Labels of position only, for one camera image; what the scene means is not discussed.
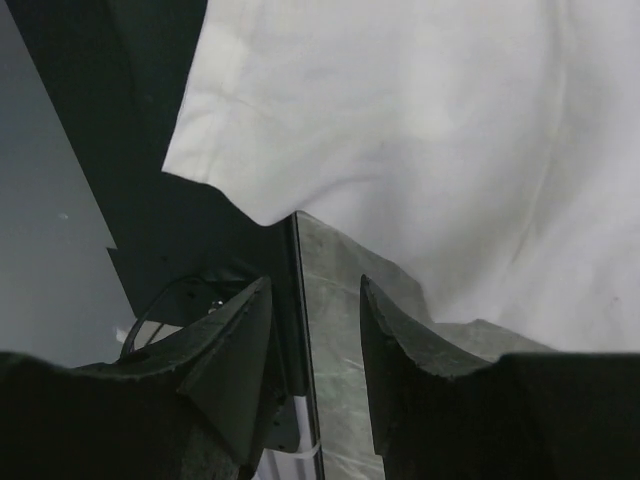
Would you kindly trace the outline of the aluminium rail frame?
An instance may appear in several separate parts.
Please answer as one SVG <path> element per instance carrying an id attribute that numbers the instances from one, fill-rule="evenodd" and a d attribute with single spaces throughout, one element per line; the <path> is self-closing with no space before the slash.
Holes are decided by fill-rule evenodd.
<path id="1" fill-rule="evenodd" d="M 273 422 L 254 479 L 320 480 L 320 440 L 311 425 L 306 396 L 289 396 Z"/>

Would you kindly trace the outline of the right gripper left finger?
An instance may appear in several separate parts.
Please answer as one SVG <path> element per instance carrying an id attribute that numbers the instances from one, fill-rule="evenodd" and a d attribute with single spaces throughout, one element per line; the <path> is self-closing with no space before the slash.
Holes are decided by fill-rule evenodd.
<path id="1" fill-rule="evenodd" d="M 271 283 L 112 363 L 1 356 L 5 479 L 249 479 L 273 413 Z"/>

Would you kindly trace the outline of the white t shirt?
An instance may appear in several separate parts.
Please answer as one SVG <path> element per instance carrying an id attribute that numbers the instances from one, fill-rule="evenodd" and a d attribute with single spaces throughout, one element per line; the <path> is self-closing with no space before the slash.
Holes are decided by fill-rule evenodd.
<path id="1" fill-rule="evenodd" d="M 435 321 L 639 347 L 635 1 L 211 1 L 163 170 L 314 216 Z"/>

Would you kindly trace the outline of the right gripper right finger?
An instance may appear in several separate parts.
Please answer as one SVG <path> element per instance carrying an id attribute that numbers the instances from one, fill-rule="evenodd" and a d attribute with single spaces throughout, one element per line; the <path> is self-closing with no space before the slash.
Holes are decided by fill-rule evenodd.
<path id="1" fill-rule="evenodd" d="M 363 278 L 360 332 L 375 452 L 389 479 L 635 479 L 635 354 L 485 361 Z"/>

